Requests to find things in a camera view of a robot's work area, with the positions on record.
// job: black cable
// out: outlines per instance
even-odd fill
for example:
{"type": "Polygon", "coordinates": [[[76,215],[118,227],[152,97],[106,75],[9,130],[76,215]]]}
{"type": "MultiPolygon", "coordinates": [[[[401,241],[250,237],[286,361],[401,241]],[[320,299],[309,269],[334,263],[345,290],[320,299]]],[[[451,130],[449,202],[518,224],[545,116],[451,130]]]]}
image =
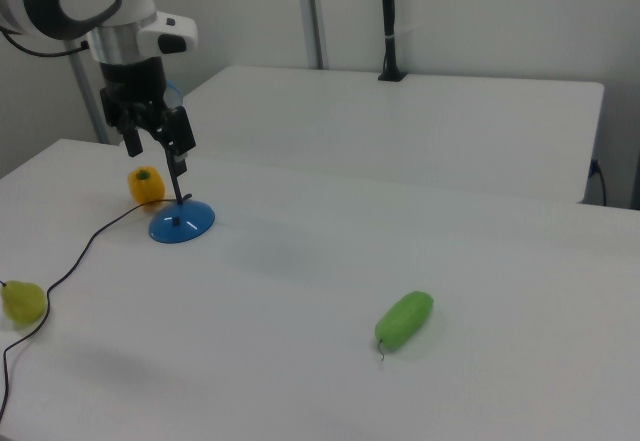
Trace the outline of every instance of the black cable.
{"type": "Polygon", "coordinates": [[[589,179],[591,179],[595,175],[599,175],[600,177],[600,185],[602,186],[602,205],[607,205],[607,187],[604,183],[604,174],[602,174],[602,168],[600,167],[600,162],[597,159],[591,160],[591,165],[589,166],[589,179]]]}
{"type": "Polygon", "coordinates": [[[21,44],[18,44],[18,42],[11,37],[11,33],[9,31],[1,28],[0,30],[2,31],[2,35],[5,37],[5,39],[9,41],[9,43],[11,43],[15,48],[19,49],[23,53],[27,53],[31,56],[36,56],[38,58],[61,58],[63,56],[70,56],[72,54],[80,53],[82,51],[86,51],[87,49],[89,49],[89,43],[87,43],[86,41],[82,41],[82,43],[80,43],[79,48],[72,49],[71,51],[63,51],[60,53],[38,53],[37,51],[32,51],[30,49],[25,48],[21,44]]]}
{"type": "MultiPolygon", "coordinates": [[[[191,197],[190,194],[187,194],[184,197],[184,200],[187,200],[191,197]]],[[[87,251],[89,251],[89,248],[91,247],[91,244],[93,243],[93,241],[100,235],[102,234],[104,231],[106,231],[107,229],[109,229],[111,226],[113,226],[114,224],[116,224],[118,221],[120,221],[121,219],[125,218],[126,216],[128,216],[129,214],[133,213],[135,210],[146,206],[148,204],[153,204],[153,203],[160,203],[160,202],[176,202],[175,199],[163,199],[162,201],[150,201],[148,203],[143,203],[143,204],[139,204],[138,206],[136,206],[135,208],[131,208],[129,211],[127,211],[126,213],[124,213],[123,215],[118,216],[116,219],[114,219],[113,221],[111,221],[108,224],[105,224],[102,228],[100,228],[98,231],[96,231],[95,233],[93,233],[93,236],[91,236],[91,239],[89,239],[89,242],[87,243],[87,245],[85,246],[84,250],[82,251],[82,254],[80,254],[80,257],[78,258],[78,260],[75,262],[75,264],[71,267],[71,269],[69,271],[67,271],[67,274],[65,274],[62,278],[60,278],[58,281],[56,281],[55,283],[53,283],[49,289],[47,289],[47,308],[44,312],[44,316],[42,318],[42,320],[38,323],[38,325],[33,329],[33,331],[31,331],[29,334],[27,334],[25,337],[23,337],[22,339],[19,339],[18,341],[16,341],[15,343],[13,343],[11,346],[9,346],[8,348],[6,348],[4,350],[4,353],[2,354],[2,361],[4,363],[4,397],[2,398],[2,407],[0,407],[0,423],[2,422],[2,418],[4,417],[4,411],[7,407],[7,401],[9,400],[9,368],[7,367],[7,353],[15,348],[16,346],[18,346],[19,344],[25,342],[27,339],[31,338],[32,336],[34,336],[38,331],[40,331],[40,329],[42,328],[42,326],[44,326],[44,323],[47,321],[47,318],[49,318],[49,313],[51,312],[51,301],[50,301],[50,295],[51,295],[51,291],[53,291],[56,287],[58,287],[64,280],[66,280],[69,276],[71,276],[71,274],[73,274],[73,272],[76,270],[76,268],[78,267],[78,265],[80,264],[80,262],[82,261],[82,259],[84,258],[84,255],[87,254],[87,251]]]]}
{"type": "Polygon", "coordinates": [[[602,184],[602,205],[607,205],[607,187],[604,184],[604,175],[602,174],[602,170],[598,168],[598,174],[600,175],[600,184],[602,184]]]}

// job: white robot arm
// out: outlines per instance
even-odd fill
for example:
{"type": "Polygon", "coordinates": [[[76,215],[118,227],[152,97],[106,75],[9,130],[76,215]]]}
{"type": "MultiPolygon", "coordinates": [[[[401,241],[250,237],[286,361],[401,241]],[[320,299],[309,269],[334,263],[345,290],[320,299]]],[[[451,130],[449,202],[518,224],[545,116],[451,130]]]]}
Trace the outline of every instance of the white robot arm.
{"type": "Polygon", "coordinates": [[[0,27],[56,40],[86,35],[106,82],[107,123],[123,135],[130,156],[142,152],[138,128],[163,145],[180,199],[175,178],[186,171],[195,140],[185,110],[163,101],[160,56],[196,48],[193,20],[160,13],[153,0],[0,0],[0,27]]]}

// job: white tabletop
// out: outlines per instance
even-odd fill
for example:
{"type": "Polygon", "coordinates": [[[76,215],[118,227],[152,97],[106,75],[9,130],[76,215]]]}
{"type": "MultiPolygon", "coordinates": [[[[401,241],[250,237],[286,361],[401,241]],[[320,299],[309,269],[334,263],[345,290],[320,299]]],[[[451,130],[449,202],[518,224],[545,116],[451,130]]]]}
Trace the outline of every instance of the white tabletop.
{"type": "Polygon", "coordinates": [[[575,203],[602,96],[595,83],[231,67],[185,107],[198,156],[575,203]]]}
{"type": "MultiPolygon", "coordinates": [[[[146,163],[163,159],[63,141],[0,180],[1,276],[59,278],[146,163]]],[[[10,357],[0,434],[640,437],[637,213],[196,156],[182,184],[213,229],[157,244],[136,213],[98,238],[10,357]],[[415,289],[434,311],[381,363],[375,323],[415,289]]]]}

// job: pear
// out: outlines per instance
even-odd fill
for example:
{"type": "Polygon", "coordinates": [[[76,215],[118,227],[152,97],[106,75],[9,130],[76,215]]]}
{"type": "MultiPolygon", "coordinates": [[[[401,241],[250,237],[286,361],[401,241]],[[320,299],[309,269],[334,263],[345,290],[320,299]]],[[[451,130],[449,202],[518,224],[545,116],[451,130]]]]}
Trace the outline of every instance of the pear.
{"type": "Polygon", "coordinates": [[[7,281],[0,289],[2,309],[16,323],[31,324],[45,311],[47,299],[37,284],[7,281]]]}

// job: orange bell pepper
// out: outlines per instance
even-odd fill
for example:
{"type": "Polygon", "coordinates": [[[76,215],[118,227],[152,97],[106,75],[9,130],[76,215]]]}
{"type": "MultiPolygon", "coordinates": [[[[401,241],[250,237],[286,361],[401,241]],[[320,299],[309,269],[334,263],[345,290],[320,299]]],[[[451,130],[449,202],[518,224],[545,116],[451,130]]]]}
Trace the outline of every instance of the orange bell pepper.
{"type": "Polygon", "coordinates": [[[138,204],[164,199],[164,183],[156,168],[141,166],[129,173],[129,191],[138,204]]]}

